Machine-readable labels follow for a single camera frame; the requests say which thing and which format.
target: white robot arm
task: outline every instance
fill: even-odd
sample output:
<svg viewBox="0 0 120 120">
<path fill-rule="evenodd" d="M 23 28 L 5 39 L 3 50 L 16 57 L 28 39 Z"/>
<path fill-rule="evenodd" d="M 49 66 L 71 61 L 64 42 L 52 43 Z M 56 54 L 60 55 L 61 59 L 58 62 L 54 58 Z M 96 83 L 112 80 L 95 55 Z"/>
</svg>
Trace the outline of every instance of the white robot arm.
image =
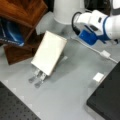
<svg viewBox="0 0 120 120">
<path fill-rule="evenodd" d="M 97 40 L 105 43 L 107 40 L 120 38 L 120 2 L 113 0 L 111 3 L 111 16 L 97 10 L 80 14 L 77 23 L 84 25 L 86 29 L 80 31 L 78 36 L 89 45 L 94 45 Z"/>
</svg>

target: cable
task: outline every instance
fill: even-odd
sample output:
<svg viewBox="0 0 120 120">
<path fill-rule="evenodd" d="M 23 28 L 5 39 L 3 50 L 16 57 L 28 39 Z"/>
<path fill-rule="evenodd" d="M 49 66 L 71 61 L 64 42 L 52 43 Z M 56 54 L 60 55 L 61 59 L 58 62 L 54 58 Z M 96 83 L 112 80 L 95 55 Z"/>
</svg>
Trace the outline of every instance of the cable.
<svg viewBox="0 0 120 120">
<path fill-rule="evenodd" d="M 76 12 L 73 17 L 72 17 L 72 29 L 75 32 L 76 35 L 80 34 L 80 30 L 74 25 L 74 19 L 76 17 L 77 14 L 81 14 L 81 12 Z"/>
<path fill-rule="evenodd" d="M 80 40 L 77 40 L 77 39 L 72 38 L 72 37 L 71 37 L 71 39 L 76 40 L 77 42 L 81 43 L 83 46 L 89 48 L 90 50 L 92 50 L 92 51 L 94 51 L 94 52 L 96 52 L 96 53 L 98 53 L 100 56 L 102 56 L 102 57 L 104 57 L 104 58 L 106 58 L 106 59 L 108 59 L 108 60 L 111 60 L 112 62 L 114 62 L 114 63 L 116 63 L 116 64 L 118 63 L 116 60 L 114 60 L 113 58 L 110 57 L 111 54 L 108 53 L 107 51 L 103 50 L 102 52 L 100 52 L 100 51 L 98 51 L 98 50 L 96 50 L 96 49 L 94 49 L 94 48 L 86 45 L 85 43 L 83 43 L 83 42 L 80 41 Z"/>
<path fill-rule="evenodd" d="M 90 46 L 86 45 L 86 44 L 85 44 L 85 43 L 83 43 L 82 41 L 77 40 L 77 39 L 75 39 L 75 38 L 72 38 L 72 39 L 74 39 L 74 40 L 78 41 L 79 43 L 81 43 L 81 44 L 82 44 L 82 45 L 84 45 L 85 47 L 87 47 L 87 48 L 91 49 L 92 51 L 94 51 L 94 52 L 96 52 L 96 53 L 100 54 L 100 52 L 99 52 L 98 50 L 96 50 L 96 49 L 94 49 L 94 48 L 92 48 L 92 47 L 90 47 Z"/>
</svg>

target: white block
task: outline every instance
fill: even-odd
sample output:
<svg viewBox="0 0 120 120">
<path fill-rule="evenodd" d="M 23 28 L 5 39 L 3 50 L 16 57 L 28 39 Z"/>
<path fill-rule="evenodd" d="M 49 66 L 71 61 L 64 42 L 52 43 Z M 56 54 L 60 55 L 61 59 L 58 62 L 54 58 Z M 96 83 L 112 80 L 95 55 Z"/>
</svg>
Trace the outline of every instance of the white block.
<svg viewBox="0 0 120 120">
<path fill-rule="evenodd" d="M 96 82 L 101 82 L 101 80 L 103 80 L 103 78 L 104 78 L 104 75 L 102 74 L 102 73 L 97 73 L 95 76 L 94 76 L 94 78 L 93 78 L 93 80 L 95 80 Z"/>
</svg>

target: black object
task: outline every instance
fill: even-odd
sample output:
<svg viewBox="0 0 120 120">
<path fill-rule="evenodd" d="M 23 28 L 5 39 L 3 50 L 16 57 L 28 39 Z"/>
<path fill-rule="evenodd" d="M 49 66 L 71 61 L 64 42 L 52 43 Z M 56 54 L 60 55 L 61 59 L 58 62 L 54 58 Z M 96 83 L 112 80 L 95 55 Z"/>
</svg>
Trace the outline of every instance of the black object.
<svg viewBox="0 0 120 120">
<path fill-rule="evenodd" d="M 0 120 L 40 120 L 0 82 Z"/>
<path fill-rule="evenodd" d="M 53 12 L 53 8 L 54 8 L 54 1 L 55 0 L 44 0 L 45 3 L 48 6 L 48 11 L 52 11 Z"/>
<path fill-rule="evenodd" d="M 84 0 L 85 1 L 85 7 L 91 11 L 93 10 L 99 10 L 104 11 L 106 7 L 108 7 L 108 0 Z"/>
<path fill-rule="evenodd" d="M 106 120 L 120 120 L 120 62 L 87 100 Z"/>
</svg>

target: table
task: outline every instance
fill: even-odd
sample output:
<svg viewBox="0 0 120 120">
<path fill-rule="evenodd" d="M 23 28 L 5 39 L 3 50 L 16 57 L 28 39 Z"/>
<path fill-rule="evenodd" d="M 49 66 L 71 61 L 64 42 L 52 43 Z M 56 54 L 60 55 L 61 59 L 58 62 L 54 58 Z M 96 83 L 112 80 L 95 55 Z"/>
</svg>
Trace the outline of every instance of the table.
<svg viewBox="0 0 120 120">
<path fill-rule="evenodd" d="M 120 45 L 98 42 L 94 48 L 105 49 L 120 60 Z M 0 47 L 0 80 L 41 120 L 103 120 L 86 106 L 86 100 L 98 86 L 92 80 L 96 73 L 107 75 L 115 64 L 72 39 L 68 40 L 64 53 L 68 59 L 36 89 L 28 82 L 33 75 L 32 58 L 9 66 Z"/>
</svg>

